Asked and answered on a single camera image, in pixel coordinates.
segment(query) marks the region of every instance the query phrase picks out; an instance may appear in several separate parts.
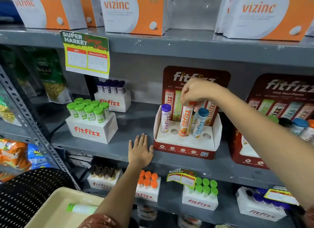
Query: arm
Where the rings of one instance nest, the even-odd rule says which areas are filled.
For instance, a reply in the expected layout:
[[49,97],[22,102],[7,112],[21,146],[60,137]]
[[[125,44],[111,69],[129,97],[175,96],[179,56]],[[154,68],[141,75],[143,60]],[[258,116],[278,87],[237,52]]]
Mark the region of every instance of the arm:
[[304,209],[314,205],[314,148],[310,143],[273,123],[228,89],[191,79],[182,90],[181,102],[201,100],[213,101],[225,112]]
[[129,226],[141,170],[153,158],[154,147],[150,146],[149,151],[147,150],[147,135],[142,134],[140,141],[143,144],[139,142],[139,136],[137,136],[133,149],[132,141],[129,141],[129,165],[127,170],[95,211],[95,213],[105,214],[115,219],[122,228]]

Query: orange cap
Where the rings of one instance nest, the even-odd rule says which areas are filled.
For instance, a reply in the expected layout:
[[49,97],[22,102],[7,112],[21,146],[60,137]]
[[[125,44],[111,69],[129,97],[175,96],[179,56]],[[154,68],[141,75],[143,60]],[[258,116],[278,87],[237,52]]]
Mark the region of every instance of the orange cap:
[[150,171],[147,171],[145,173],[145,178],[150,179],[151,178],[152,173]]
[[150,185],[150,179],[144,179],[144,185],[149,186]]
[[157,180],[158,179],[158,175],[156,173],[152,174],[152,180]]
[[307,120],[308,123],[309,123],[309,127],[312,127],[314,128],[314,120],[313,119],[310,119],[310,120]]
[[138,184],[143,184],[143,182],[144,182],[144,179],[143,179],[143,177],[139,177],[139,181],[138,181]]
[[145,176],[145,171],[142,170],[142,171],[141,171],[141,174],[140,174],[139,176],[140,176],[140,177],[144,177],[144,176]]
[[150,186],[151,186],[152,188],[158,187],[157,181],[156,181],[156,180],[152,180],[151,183],[150,183]]

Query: red cardboard display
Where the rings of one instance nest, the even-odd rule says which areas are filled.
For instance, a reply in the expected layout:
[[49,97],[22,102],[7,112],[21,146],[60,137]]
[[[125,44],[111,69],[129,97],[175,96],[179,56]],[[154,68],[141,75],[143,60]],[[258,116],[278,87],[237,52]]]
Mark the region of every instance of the red cardboard display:
[[[181,91],[183,86],[186,84],[186,82],[188,82],[191,77],[213,81],[224,87],[227,87],[230,80],[230,73],[227,71],[219,70],[167,66],[164,69],[163,75],[162,104],[167,103],[171,105],[170,120],[172,122],[169,123],[170,126],[172,125],[173,127],[175,127],[179,124],[181,120]],[[175,141],[172,141],[172,143],[158,141],[157,135],[158,133],[162,133],[159,130],[161,120],[161,108],[159,108],[154,125],[155,149],[158,151],[164,151],[173,154],[181,154],[203,159],[213,159],[220,143],[222,125],[220,117],[217,116],[218,107],[210,101],[206,101],[204,107],[210,111],[205,123],[207,131],[210,131],[210,133],[208,134],[211,135],[211,140],[209,140],[208,145],[204,147],[204,140],[202,138],[194,138],[192,136],[193,126],[191,126],[190,134],[189,136],[187,136],[190,144],[192,143],[193,146],[184,145],[187,138],[181,137],[179,135],[175,135]],[[198,143],[201,140],[203,140],[202,149],[198,148]]]
[[[314,76],[263,74],[246,102],[266,116],[307,120],[314,112],[313,83]],[[235,163],[269,169],[236,128],[229,148]]]

